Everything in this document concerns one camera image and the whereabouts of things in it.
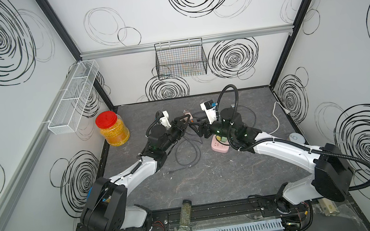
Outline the pink power strip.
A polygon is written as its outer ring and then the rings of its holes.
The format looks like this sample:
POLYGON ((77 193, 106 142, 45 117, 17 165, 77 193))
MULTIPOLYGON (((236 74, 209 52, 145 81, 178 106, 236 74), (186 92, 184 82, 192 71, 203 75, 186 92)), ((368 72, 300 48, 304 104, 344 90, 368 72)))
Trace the pink power strip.
POLYGON ((229 143, 223 143, 221 140, 218 140, 217 136, 214 135, 211 141, 211 149, 218 153, 227 153, 229 151, 229 143))

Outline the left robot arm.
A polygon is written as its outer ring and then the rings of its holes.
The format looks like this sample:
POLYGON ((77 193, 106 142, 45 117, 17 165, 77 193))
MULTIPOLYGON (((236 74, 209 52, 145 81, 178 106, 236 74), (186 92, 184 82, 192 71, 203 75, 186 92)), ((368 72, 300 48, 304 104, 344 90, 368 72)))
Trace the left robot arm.
POLYGON ((169 152, 185 135, 190 115, 169 121, 167 111, 158 113, 146 131, 147 143, 137 162, 111 178, 97 178, 91 187, 80 222, 90 231, 152 229, 152 211, 141 205, 127 206, 129 194, 165 164, 169 152))

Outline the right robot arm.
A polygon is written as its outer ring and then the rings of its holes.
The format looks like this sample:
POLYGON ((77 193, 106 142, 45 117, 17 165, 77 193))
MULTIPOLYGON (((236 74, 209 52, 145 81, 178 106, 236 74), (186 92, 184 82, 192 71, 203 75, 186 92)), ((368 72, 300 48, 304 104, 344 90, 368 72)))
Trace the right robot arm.
POLYGON ((238 152, 271 156, 309 172, 301 180, 281 185, 273 201, 279 213, 288 214, 309 200, 326 198, 342 202, 350 191, 370 187, 369 161, 345 155, 332 144, 322 147, 299 144, 249 127, 238 113, 238 104, 237 87, 225 86, 216 102, 201 104, 207 119, 199 123, 197 133, 205 138, 225 137, 238 152))

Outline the brown pink charger plug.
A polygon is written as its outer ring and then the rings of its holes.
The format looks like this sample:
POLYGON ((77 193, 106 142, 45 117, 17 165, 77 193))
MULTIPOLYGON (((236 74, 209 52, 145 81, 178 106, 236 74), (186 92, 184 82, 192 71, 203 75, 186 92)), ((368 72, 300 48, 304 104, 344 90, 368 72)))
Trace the brown pink charger plug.
POLYGON ((184 115, 189 119, 189 121, 193 120, 193 116, 190 112, 185 111, 184 115))

